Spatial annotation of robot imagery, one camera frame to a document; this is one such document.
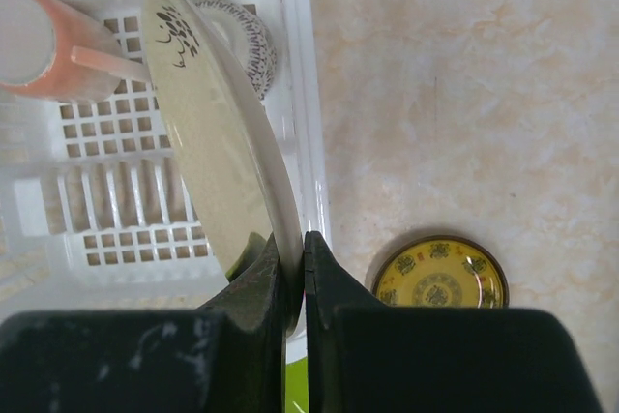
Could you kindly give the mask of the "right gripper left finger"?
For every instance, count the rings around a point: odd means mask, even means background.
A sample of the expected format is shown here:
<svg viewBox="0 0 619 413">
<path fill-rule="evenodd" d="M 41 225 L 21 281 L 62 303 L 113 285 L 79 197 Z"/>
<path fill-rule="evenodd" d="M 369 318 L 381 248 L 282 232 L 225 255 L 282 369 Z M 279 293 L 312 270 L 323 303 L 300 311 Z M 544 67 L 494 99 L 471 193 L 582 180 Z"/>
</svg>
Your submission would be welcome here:
<svg viewBox="0 0 619 413">
<path fill-rule="evenodd" d="M 1 327 L 5 412 L 281 412 L 277 246 L 194 310 L 29 311 Z"/>
</svg>

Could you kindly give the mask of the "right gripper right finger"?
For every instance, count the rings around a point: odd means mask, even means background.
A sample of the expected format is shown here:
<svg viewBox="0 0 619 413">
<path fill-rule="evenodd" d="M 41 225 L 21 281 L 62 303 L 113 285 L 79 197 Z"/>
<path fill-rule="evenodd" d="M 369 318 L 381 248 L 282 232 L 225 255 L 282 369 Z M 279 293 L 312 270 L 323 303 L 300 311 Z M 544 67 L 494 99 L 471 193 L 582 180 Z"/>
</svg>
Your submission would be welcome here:
<svg viewBox="0 0 619 413">
<path fill-rule="evenodd" d="M 541 310 L 390 307 L 305 238 L 313 412 L 598 412 L 575 344 Z"/>
</svg>

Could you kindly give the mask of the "green plate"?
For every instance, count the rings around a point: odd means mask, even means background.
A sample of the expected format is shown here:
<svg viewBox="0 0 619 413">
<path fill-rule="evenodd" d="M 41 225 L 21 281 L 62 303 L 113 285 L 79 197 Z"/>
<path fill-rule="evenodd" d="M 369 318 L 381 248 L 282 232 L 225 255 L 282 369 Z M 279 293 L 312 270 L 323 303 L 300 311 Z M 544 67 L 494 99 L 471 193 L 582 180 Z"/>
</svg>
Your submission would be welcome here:
<svg viewBox="0 0 619 413">
<path fill-rule="evenodd" d="M 308 413 L 310 411 L 307 358 L 286 365 L 284 399 L 286 413 Z"/>
</svg>

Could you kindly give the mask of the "black and yellow plate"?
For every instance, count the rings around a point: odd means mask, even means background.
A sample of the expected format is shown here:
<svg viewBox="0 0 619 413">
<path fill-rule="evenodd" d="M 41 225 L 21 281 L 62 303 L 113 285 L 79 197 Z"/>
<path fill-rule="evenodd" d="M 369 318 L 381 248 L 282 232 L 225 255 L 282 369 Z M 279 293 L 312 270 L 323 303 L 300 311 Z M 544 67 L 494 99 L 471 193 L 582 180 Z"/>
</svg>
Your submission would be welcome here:
<svg viewBox="0 0 619 413">
<path fill-rule="evenodd" d="M 370 289 L 388 306 L 498 309 L 510 303 L 497 259 L 481 245 L 447 234 L 416 239 L 390 253 Z"/>
</svg>

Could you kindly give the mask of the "white plastic dish rack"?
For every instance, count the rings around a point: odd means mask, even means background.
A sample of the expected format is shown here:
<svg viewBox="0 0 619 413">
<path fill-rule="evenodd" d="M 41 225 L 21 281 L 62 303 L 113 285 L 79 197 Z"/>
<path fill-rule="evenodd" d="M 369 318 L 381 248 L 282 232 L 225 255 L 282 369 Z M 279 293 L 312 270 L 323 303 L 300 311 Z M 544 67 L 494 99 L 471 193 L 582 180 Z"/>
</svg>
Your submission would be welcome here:
<svg viewBox="0 0 619 413">
<path fill-rule="evenodd" d="M 144 58 L 141 0 L 64 0 Z M 329 202 L 310 0 L 229 0 L 278 55 L 264 99 L 304 230 Z M 99 103 L 1 97 L 1 312 L 181 308 L 226 284 L 174 163 L 153 89 L 123 81 Z"/>
</svg>

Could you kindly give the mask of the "cream plate with black marks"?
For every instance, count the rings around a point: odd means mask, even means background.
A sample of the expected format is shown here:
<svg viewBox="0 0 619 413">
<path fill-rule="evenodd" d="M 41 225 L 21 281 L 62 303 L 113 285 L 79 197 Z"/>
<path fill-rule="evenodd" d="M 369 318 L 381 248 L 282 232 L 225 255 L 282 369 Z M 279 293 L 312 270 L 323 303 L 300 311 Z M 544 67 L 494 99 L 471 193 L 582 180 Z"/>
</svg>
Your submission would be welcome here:
<svg viewBox="0 0 619 413">
<path fill-rule="evenodd" d="M 274 239 L 288 289 L 285 328 L 303 301 L 303 241 L 287 169 L 265 109 L 221 33 L 189 0 L 143 0 L 144 50 L 173 155 L 227 275 L 251 237 Z"/>
</svg>

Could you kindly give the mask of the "white patterned small bowl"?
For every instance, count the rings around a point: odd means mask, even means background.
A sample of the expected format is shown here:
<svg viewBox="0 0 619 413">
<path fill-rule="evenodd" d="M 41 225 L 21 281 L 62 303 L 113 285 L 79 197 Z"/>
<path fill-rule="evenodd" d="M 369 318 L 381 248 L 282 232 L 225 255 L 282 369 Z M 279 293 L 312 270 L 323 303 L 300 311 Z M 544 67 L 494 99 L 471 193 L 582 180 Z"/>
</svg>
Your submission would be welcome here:
<svg viewBox="0 0 619 413">
<path fill-rule="evenodd" d="M 278 64 L 277 50 L 266 24 L 241 4 L 204 0 L 195 6 L 223 37 L 242 65 L 258 98 L 263 100 L 275 80 Z"/>
</svg>

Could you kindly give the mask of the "pink ceramic mug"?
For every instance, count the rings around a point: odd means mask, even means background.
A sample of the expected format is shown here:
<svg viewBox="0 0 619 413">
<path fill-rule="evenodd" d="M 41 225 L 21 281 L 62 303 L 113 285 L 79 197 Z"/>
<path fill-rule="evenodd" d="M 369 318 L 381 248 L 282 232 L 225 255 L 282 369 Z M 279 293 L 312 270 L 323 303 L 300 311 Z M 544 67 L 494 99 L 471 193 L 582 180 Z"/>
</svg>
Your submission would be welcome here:
<svg viewBox="0 0 619 413">
<path fill-rule="evenodd" d="M 102 23 L 60 0 L 1 0 L 1 88 L 59 102 L 103 101 L 123 79 L 149 83 Z"/>
</svg>

